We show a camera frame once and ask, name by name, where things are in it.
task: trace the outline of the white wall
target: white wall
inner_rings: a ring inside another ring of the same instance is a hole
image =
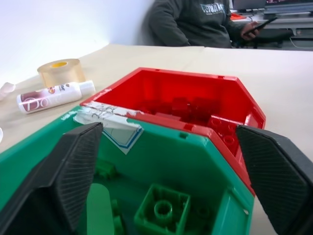
[[[0,86],[36,75],[44,63],[77,58],[108,43],[144,44],[141,26],[153,1],[2,1]]]

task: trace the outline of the red tray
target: red tray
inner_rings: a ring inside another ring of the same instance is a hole
[[[249,190],[237,124],[264,128],[265,115],[237,77],[138,68],[81,103],[132,110],[129,118],[208,137]]]

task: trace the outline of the gray sweatshirt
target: gray sweatshirt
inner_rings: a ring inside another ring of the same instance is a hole
[[[169,47],[229,48],[244,27],[230,20],[229,0],[156,0],[149,25]]]

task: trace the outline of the beige table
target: beige table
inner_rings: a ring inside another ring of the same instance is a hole
[[[163,48],[109,45],[81,58],[85,75],[99,91],[137,67],[153,67],[238,76],[267,116],[266,128],[288,136],[313,159],[313,53],[203,47]],[[77,105],[23,115],[15,97],[42,88],[38,77],[17,85],[0,102],[4,138],[0,153]],[[274,235],[258,200],[252,218],[252,235]]]

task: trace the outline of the smartphone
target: smartphone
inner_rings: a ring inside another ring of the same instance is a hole
[[[264,23],[262,23],[262,24],[256,26],[255,28],[250,29],[249,31],[245,32],[244,35],[246,36],[247,34],[252,33],[252,32],[255,31],[255,30],[262,29],[262,28],[264,28],[267,24],[273,22],[273,21],[276,20],[276,19],[278,19],[278,17],[274,17],[274,18],[272,18],[272,19],[269,19],[268,21],[265,21]]]

